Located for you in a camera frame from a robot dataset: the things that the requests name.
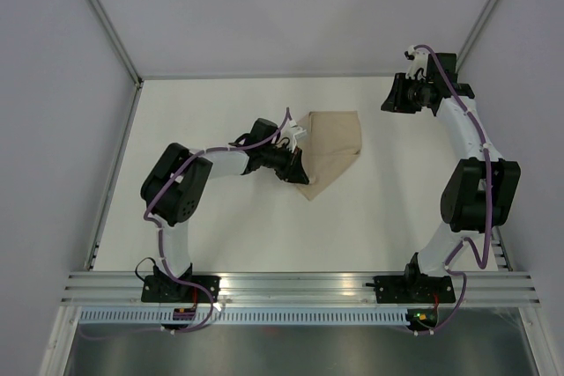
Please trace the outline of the beige cloth napkin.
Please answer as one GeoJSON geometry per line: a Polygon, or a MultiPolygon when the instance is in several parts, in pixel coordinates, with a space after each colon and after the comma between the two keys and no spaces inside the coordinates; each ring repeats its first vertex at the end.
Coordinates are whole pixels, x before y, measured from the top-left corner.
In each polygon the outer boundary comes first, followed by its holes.
{"type": "Polygon", "coordinates": [[[308,132],[298,146],[309,183],[296,188],[313,201],[360,157],[360,118],[357,111],[312,111],[298,124],[308,132]]]}

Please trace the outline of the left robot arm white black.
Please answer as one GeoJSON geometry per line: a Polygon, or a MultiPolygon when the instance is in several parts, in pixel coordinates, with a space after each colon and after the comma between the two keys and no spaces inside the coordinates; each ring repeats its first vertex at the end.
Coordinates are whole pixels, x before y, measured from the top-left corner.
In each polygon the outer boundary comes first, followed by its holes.
{"type": "Polygon", "coordinates": [[[149,172],[140,189],[145,201],[144,220],[158,228],[159,257],[152,260],[148,290],[161,286],[174,302],[192,292],[188,224],[200,204],[208,181],[244,176],[264,167],[283,182],[308,185],[299,141],[308,131],[286,117],[281,125],[257,119],[251,130],[225,146],[191,151],[170,144],[149,172]]]}

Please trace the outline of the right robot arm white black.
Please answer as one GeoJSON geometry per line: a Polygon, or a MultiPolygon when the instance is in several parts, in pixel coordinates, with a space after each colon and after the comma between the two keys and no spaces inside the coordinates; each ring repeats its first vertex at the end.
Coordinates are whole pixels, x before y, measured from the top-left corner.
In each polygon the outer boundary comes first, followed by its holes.
{"type": "Polygon", "coordinates": [[[452,265],[469,247],[479,269],[489,262],[493,230],[507,222],[521,168],[494,147],[479,118],[470,85],[459,82],[454,53],[419,44],[404,53],[408,71],[397,73],[383,112],[416,114],[428,109],[449,132],[458,158],[442,192],[442,222],[433,238],[406,264],[402,276],[375,279],[378,293],[401,301],[452,294],[452,265]]]}

